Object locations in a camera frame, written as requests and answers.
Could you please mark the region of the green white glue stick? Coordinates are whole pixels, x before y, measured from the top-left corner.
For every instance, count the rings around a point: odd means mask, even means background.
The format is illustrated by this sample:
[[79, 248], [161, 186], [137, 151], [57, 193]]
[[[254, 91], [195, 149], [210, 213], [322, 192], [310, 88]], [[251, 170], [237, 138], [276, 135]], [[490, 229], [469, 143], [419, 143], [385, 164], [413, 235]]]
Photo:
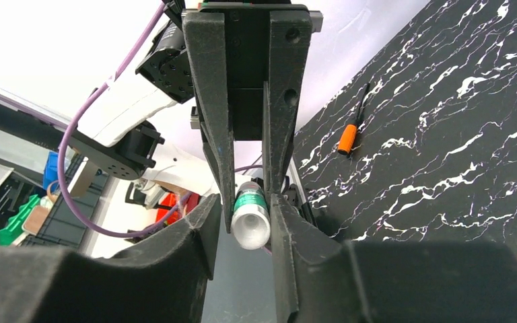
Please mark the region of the green white glue stick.
[[245, 250], [264, 247], [271, 237], [271, 225], [265, 195], [256, 182], [240, 186], [231, 220], [231, 234]]

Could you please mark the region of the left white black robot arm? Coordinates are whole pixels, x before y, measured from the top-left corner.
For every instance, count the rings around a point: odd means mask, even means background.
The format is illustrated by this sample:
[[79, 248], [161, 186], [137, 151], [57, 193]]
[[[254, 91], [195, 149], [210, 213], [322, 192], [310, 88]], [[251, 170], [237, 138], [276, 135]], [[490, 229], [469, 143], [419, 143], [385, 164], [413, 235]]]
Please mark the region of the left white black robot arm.
[[[170, 21], [136, 73], [156, 87], [155, 102], [103, 104], [85, 130], [65, 134], [25, 112], [0, 106], [0, 130], [22, 139], [50, 139], [88, 156], [123, 180], [168, 182], [220, 194], [228, 231], [240, 208], [234, 141], [263, 144], [264, 192], [280, 193], [291, 153], [306, 57], [323, 16], [289, 1], [204, 1], [195, 9], [170, 2]], [[149, 118], [195, 100], [206, 159], [166, 143]]]

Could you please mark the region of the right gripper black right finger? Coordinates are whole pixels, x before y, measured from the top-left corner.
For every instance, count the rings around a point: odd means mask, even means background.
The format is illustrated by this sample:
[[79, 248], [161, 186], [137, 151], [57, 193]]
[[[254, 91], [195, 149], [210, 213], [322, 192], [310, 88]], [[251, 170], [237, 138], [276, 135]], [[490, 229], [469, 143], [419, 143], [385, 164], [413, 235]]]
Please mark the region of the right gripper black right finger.
[[270, 198], [278, 322], [517, 322], [517, 256], [493, 242], [339, 243]]

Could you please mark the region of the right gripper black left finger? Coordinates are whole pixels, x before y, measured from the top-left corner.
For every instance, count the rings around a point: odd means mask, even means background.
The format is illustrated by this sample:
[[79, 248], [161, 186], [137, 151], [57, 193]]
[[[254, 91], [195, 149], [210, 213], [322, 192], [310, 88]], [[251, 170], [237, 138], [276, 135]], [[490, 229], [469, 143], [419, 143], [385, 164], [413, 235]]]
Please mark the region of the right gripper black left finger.
[[200, 322], [221, 198], [111, 258], [0, 246], [0, 322]]

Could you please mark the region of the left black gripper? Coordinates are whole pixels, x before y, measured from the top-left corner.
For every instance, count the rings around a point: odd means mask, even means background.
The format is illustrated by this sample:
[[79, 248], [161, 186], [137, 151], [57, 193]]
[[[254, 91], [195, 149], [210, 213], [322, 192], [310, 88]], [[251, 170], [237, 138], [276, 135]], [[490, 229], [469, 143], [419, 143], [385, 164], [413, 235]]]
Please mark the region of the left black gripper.
[[210, 1], [182, 15], [203, 150], [231, 232], [234, 141], [263, 141], [265, 196], [281, 192], [302, 80], [323, 15], [289, 1]]

